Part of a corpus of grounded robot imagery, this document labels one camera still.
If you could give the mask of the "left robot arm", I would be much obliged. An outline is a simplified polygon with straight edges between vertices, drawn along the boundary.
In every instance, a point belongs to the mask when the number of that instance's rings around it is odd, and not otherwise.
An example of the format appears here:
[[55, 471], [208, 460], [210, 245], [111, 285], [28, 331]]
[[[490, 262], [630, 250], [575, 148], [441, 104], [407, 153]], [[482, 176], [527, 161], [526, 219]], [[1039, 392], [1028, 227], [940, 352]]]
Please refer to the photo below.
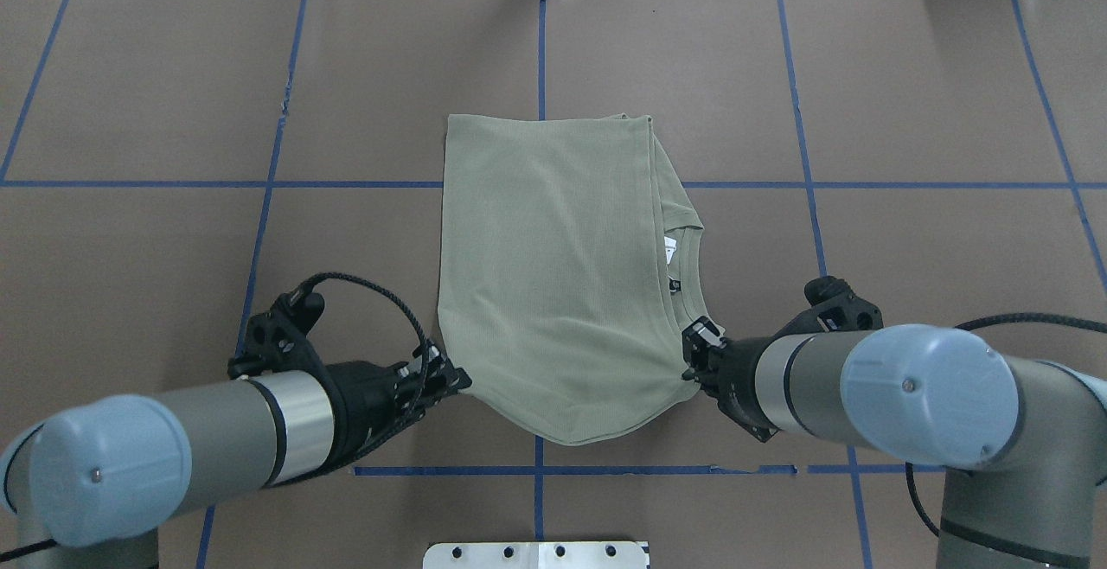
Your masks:
[[28, 568], [156, 568], [177, 516], [343, 470], [420, 422], [470, 376], [418, 332], [410, 361], [325, 364], [311, 283], [246, 322], [228, 379], [56, 412], [3, 453], [3, 509]]

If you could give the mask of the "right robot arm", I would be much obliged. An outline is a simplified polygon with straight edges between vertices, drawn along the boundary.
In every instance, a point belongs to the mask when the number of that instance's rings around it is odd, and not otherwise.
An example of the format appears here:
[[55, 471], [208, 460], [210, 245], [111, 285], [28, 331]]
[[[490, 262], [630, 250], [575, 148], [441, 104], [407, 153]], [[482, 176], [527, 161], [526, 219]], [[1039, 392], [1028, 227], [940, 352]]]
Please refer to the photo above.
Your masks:
[[884, 325], [841, 278], [805, 284], [808, 308], [770, 337], [730, 339], [706, 315], [681, 333], [694, 381], [767, 442], [779, 432], [881, 451], [944, 470], [938, 568], [1087, 568], [1104, 489], [1104, 380], [1004, 354], [977, 337], [1003, 324], [1101, 322], [1039, 312], [962, 324]]

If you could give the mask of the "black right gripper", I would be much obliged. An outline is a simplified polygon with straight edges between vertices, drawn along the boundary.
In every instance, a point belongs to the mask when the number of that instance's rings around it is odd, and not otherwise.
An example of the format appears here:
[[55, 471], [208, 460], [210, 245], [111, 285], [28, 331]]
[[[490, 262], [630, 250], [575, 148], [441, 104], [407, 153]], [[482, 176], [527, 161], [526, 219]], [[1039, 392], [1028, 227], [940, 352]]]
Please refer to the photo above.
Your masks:
[[681, 332], [692, 380], [753, 438], [795, 432], [841, 445], [863, 445], [845, 411], [847, 356], [882, 328], [880, 310], [841, 278], [805, 284], [809, 308], [770, 337], [730, 339], [707, 315]]

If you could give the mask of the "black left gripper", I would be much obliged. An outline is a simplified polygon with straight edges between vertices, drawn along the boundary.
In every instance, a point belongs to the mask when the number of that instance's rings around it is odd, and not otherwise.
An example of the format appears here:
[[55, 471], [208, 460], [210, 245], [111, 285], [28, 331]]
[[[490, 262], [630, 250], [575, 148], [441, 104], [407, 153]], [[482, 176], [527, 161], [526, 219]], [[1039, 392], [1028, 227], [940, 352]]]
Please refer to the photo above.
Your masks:
[[242, 350], [227, 363], [229, 379], [262, 387], [277, 407], [279, 465], [351, 465], [473, 385], [422, 329], [411, 361], [325, 364], [309, 340], [324, 309], [317, 291], [282, 293], [249, 317]]

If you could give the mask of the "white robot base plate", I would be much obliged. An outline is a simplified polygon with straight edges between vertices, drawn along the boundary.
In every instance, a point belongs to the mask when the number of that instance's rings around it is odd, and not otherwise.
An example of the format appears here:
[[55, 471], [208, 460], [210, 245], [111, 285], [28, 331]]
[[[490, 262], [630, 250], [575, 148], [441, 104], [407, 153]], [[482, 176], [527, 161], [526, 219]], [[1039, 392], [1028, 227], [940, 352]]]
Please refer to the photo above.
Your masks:
[[625, 540], [443, 542], [423, 568], [649, 568], [649, 544]]

